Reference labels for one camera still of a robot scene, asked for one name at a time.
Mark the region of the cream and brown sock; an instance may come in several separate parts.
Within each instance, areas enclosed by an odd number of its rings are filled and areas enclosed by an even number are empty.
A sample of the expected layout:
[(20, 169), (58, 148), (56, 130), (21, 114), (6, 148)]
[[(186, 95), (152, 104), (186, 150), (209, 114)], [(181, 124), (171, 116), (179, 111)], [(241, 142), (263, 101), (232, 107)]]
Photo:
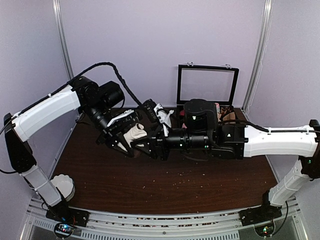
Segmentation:
[(132, 141), (146, 137), (147, 132), (145, 131), (145, 127), (141, 123), (136, 123), (123, 136), (128, 145), (131, 146)]

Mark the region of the tan brown ribbed sock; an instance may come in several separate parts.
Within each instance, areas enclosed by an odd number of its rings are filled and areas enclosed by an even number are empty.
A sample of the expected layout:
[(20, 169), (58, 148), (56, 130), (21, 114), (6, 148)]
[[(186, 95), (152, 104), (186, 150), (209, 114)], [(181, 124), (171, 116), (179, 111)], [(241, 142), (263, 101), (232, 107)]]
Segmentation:
[(225, 122), (225, 121), (230, 121), (230, 120), (236, 120), (236, 114), (235, 112), (229, 112), (226, 113), (225, 115), (223, 115), (221, 117), (221, 121)]

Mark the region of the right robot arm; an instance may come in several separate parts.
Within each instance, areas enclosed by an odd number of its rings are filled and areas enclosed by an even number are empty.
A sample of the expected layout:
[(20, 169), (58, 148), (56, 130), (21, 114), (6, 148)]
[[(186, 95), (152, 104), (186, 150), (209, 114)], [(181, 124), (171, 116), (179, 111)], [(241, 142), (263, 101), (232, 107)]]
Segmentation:
[(222, 159), (263, 155), (294, 155), (298, 159), (276, 186), (266, 191), (256, 210), (259, 220), (268, 220), (285, 201), (307, 182), (320, 177), (320, 124), (311, 120), (301, 127), (266, 128), (235, 119), (218, 121), (217, 106), (192, 99), (183, 106), (184, 128), (166, 123), (138, 138), (131, 146), (150, 157), (166, 160), (171, 150), (204, 150)]

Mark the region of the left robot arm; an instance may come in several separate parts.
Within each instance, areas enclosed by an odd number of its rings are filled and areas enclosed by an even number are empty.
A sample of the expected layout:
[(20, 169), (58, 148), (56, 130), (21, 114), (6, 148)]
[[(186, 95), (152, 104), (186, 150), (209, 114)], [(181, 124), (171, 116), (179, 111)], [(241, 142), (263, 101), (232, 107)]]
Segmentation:
[(132, 156), (133, 150), (124, 137), (124, 130), (138, 121), (139, 117), (133, 109), (117, 116), (111, 113), (111, 108), (124, 98), (117, 83), (109, 81), (98, 85), (80, 75), (27, 108), (4, 116), (2, 130), (11, 167), (37, 192), (49, 211), (61, 222), (69, 221), (72, 211), (62, 192), (38, 165), (29, 139), (65, 114), (79, 111), (86, 114), (100, 131), (98, 144), (111, 141), (111, 148)]

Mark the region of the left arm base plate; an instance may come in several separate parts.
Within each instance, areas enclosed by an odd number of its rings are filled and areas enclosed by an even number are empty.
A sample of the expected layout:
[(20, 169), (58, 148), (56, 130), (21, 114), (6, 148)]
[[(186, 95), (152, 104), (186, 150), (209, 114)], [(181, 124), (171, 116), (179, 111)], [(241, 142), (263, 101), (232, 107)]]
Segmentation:
[(47, 210), (45, 217), (57, 222), (66, 223), (76, 227), (86, 227), (90, 213), (85, 210), (70, 208), (66, 216), (58, 217), (51, 210)]

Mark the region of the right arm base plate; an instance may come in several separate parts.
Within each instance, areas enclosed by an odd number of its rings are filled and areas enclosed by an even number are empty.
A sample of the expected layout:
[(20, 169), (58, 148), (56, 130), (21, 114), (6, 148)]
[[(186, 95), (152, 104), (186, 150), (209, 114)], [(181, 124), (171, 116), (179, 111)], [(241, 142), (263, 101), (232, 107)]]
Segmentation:
[(275, 206), (259, 206), (238, 212), (242, 226), (255, 225), (271, 221), (282, 216), (282, 208)]

